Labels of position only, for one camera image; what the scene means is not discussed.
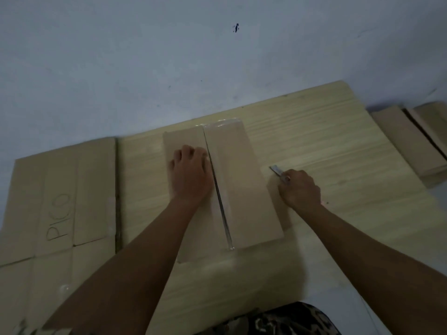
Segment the left hand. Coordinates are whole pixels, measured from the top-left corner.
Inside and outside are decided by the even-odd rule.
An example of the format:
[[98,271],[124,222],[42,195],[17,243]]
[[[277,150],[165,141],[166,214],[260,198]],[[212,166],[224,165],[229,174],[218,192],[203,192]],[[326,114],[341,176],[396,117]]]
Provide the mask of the left hand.
[[207,151],[184,145],[174,152],[169,163],[174,198],[199,205],[214,186],[213,171]]

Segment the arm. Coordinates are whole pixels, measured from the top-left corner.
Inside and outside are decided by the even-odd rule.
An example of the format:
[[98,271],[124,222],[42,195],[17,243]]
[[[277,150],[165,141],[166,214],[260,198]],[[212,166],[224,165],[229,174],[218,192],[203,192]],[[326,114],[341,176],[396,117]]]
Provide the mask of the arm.
[[285,203],[320,238],[360,295],[393,334],[445,334],[447,277],[375,241],[321,205],[304,171],[284,172]]
[[128,246],[84,282],[45,329],[75,334],[144,334],[171,274],[183,235],[213,187],[206,151],[183,146],[169,165],[174,198]]

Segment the forearm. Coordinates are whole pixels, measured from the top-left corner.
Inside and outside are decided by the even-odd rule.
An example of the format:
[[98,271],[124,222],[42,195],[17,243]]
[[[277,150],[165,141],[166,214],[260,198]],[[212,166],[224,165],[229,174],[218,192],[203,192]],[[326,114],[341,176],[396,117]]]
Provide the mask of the forearm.
[[80,334],[144,334],[196,207],[174,199],[128,246],[95,272],[48,320]]
[[322,206],[299,214],[393,333],[445,330],[444,275],[375,241]]

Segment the white wall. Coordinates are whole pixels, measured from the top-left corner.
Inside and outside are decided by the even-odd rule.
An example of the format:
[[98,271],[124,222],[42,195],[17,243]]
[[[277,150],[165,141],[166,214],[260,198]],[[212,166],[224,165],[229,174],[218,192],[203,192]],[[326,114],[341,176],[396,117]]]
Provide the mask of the white wall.
[[0,0],[0,216],[17,157],[338,79],[372,109],[446,101],[446,11],[447,0]]

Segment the hand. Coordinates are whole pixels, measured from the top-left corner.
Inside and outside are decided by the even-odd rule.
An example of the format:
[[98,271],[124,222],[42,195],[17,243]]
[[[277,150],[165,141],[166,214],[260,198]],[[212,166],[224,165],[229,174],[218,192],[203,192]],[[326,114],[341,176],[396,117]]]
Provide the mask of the hand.
[[195,206],[211,191],[214,185],[213,172],[208,153],[204,148],[184,145],[174,152],[169,163],[169,174],[174,198]]
[[320,187],[305,171],[289,169],[282,173],[287,182],[279,186],[282,200],[298,214],[321,207]]

